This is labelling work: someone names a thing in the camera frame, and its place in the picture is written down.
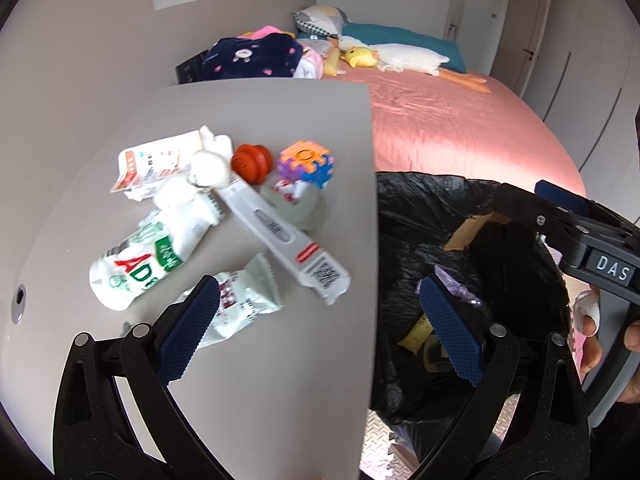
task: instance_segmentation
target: yellow plush toy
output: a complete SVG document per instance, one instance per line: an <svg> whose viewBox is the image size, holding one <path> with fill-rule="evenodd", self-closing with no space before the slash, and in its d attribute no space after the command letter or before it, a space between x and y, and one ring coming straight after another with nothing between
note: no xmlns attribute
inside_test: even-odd
<svg viewBox="0 0 640 480"><path fill-rule="evenodd" d="M378 64L378 53L363 46L350 48L342 55L342 58L351 65L351 68L356 68L357 66L370 68Z"/></svg>

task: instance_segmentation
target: gray table surface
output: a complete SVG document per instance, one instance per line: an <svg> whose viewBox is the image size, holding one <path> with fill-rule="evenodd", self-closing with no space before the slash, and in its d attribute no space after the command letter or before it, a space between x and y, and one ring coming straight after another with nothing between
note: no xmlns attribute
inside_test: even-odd
<svg viewBox="0 0 640 480"><path fill-rule="evenodd" d="M331 149L328 215L313 238L351 273L350 290L326 306L272 256L285 306L228 341L199 350L170 391L217 459L238 480L356 478L369 402L375 337L378 232L365 86L330 80L229 80L170 87L87 162L34 241L21 282L24 317L2 352L4 400L14 423L51 467L51 431L63 365L74 336L120 335L124 321L152 322L205 274L241 269L266 250L234 216L211 228L180 269L128 310L102 306L88 283L92 261L152 210L110 194L120 150L207 124L237 146L273 153L296 140ZM158 455L119 381L145 450Z"/></svg>

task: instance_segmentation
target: navy blue blanket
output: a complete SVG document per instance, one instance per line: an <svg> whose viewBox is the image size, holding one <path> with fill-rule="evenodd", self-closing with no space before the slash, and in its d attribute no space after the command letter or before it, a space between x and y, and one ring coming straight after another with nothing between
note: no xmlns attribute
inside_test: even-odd
<svg viewBox="0 0 640 480"><path fill-rule="evenodd" d="M207 53L200 75L206 81L248 77L292 77L302 46L287 34L260 40L223 38Z"/></svg>

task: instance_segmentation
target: plastic bottle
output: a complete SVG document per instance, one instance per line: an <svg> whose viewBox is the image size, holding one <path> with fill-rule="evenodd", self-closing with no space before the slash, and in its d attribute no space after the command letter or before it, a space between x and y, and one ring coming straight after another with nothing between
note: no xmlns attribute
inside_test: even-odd
<svg viewBox="0 0 640 480"><path fill-rule="evenodd" d="M125 310L186 261L207 229L222 217L216 200L206 194L152 213L140 222L138 231L91 265L94 294L104 306Z"/></svg>

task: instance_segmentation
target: red-orange yo-yo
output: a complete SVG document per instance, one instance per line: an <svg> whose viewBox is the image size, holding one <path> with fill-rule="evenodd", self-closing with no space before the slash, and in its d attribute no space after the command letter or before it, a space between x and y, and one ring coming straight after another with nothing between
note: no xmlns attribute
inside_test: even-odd
<svg viewBox="0 0 640 480"><path fill-rule="evenodd" d="M231 169L248 184L262 184L271 173L273 157L261 144L241 144L231 158Z"/></svg>

